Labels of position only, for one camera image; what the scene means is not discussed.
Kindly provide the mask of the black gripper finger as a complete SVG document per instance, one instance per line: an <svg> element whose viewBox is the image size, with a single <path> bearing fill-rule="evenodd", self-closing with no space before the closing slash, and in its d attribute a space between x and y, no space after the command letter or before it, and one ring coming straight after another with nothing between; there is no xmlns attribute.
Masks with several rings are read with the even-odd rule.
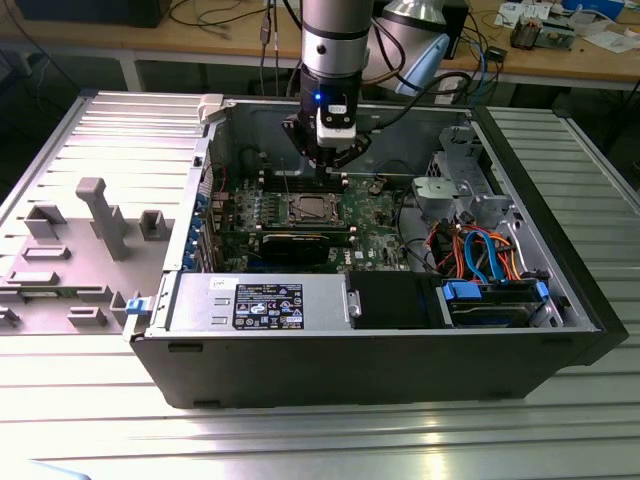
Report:
<svg viewBox="0 0 640 480"><path fill-rule="evenodd" d="M326 162L323 148L318 143L316 116L296 113L286 117L281 127L298 153L314 166L315 177L325 178Z"/></svg>
<svg viewBox="0 0 640 480"><path fill-rule="evenodd" d="M359 133L347 147L328 148L326 154L326 177L330 177L334 171L340 170L348 163L364 155L371 143L372 140L367 133Z"/></svg>

